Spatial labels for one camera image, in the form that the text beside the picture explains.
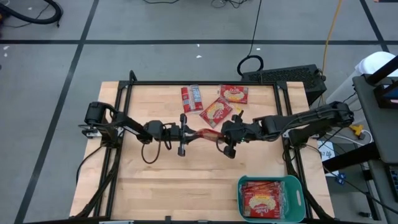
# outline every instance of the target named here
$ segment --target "teal bin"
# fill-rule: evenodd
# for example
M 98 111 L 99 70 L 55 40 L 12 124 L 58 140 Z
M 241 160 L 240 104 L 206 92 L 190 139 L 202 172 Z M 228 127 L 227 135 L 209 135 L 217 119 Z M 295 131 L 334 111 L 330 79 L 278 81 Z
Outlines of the teal bin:
M 287 200 L 287 209 L 284 211 L 284 219 L 271 219 L 271 218 L 249 218 L 243 216 L 243 202 L 241 198 L 240 188 L 242 184 L 247 181 L 281 181 L 285 182 L 285 194 Z M 300 181 L 292 176 L 285 177 L 248 177 L 243 176 L 238 181 L 238 210 L 242 218 L 251 223 L 298 223 L 304 219 L 305 205 L 303 189 L 301 188 Z

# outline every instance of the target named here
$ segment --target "black keyboard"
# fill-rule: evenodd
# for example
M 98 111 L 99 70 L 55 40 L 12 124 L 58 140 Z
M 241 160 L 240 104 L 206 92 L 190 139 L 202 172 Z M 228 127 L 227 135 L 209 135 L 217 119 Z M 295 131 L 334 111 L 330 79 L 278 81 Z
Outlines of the black keyboard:
M 390 181 L 390 187 L 396 202 L 398 202 L 398 167 L 397 166 L 386 166 L 387 178 Z

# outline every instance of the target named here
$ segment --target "white cable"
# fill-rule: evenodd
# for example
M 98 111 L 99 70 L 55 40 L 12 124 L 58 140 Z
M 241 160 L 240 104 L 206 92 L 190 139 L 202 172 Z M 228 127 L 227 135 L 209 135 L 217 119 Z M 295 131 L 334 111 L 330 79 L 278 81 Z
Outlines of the white cable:
M 362 130 L 362 132 L 365 132 L 365 133 L 368 133 L 369 134 L 369 136 L 371 137 L 371 139 L 370 139 L 370 141 L 369 141 L 369 143 L 372 143 L 373 142 L 373 136 L 372 136 L 372 133 L 370 132 L 370 131 L 368 131 L 368 130 Z
M 341 138 L 341 139 L 345 139 L 345 140 L 347 140 L 347 141 L 353 142 L 353 143 L 358 144 L 358 145 L 360 145 L 360 146 L 364 146 L 364 144 L 359 143 L 359 142 L 357 142 L 357 141 L 355 141 L 355 140 L 352 140 L 352 139 L 347 138 L 347 137 L 344 137 L 344 136 L 334 135 L 334 137 L 336 137 L 336 138 Z
M 4 4 L 5 6 L 8 6 L 10 4 L 10 0 L 0 0 L 0 2 L 4 2 L 4 1 L 7 1 L 7 3 Z

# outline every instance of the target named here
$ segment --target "wooden table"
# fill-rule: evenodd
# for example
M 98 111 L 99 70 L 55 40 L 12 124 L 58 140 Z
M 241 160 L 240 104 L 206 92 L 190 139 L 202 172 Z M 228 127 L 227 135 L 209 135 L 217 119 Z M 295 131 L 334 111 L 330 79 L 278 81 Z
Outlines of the wooden table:
M 98 101 L 113 105 L 117 86 L 117 82 L 103 82 Z M 179 116 L 183 113 L 181 87 L 133 86 L 128 115 L 141 124 L 155 119 L 163 123 L 179 124 Z M 217 99 L 217 89 L 218 86 L 200 86 L 204 107 Z M 302 83 L 288 83 L 288 91 L 293 113 L 308 110 Z M 285 114 L 281 91 L 280 97 Z M 255 117 L 277 114 L 271 86 L 249 86 L 249 103 L 233 106 L 244 110 L 243 121 L 246 123 L 251 123 Z M 236 110 L 227 119 L 237 113 Z M 187 114 L 187 117 L 190 128 L 209 128 L 199 115 Z M 99 138 L 89 139 L 85 156 L 99 144 Z M 317 147 L 314 140 L 310 140 L 308 144 Z M 157 146 L 157 142 L 146 146 L 144 155 L 147 160 L 151 161 L 155 157 Z M 142 144 L 134 135 L 125 135 L 112 219 L 164 220 L 165 216 L 170 215 L 173 220 L 241 221 L 236 205 L 238 179 L 242 175 L 286 175 L 280 139 L 274 142 L 253 141 L 239 144 L 235 159 L 227 158 L 217 151 L 213 142 L 204 139 L 186 146 L 185 157 L 177 155 L 178 142 L 173 143 L 171 151 L 166 150 L 162 144 L 158 161 L 151 165 L 142 161 L 141 147 Z M 105 150 L 98 152 L 83 165 L 71 215 L 77 214 L 98 188 L 104 152 Z M 313 149 L 304 148 L 301 155 L 309 191 L 323 209 L 334 217 L 319 154 Z M 108 192 L 105 192 L 102 215 L 105 213 L 107 197 Z

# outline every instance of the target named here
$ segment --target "snack packets in basket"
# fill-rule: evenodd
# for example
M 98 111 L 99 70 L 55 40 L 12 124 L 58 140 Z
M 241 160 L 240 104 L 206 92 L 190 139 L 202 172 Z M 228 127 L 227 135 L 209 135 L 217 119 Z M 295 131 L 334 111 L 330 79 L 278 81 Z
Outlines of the snack packets in basket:
M 245 217 L 281 219 L 284 214 L 284 193 L 281 182 L 246 182 L 241 187 Z
M 220 97 L 231 103 L 248 103 L 248 94 L 248 87 L 233 85 L 220 86 Z
M 222 99 L 218 98 L 209 107 L 207 107 L 200 116 L 212 127 L 214 128 L 218 123 L 220 123 L 230 112 L 232 107 Z

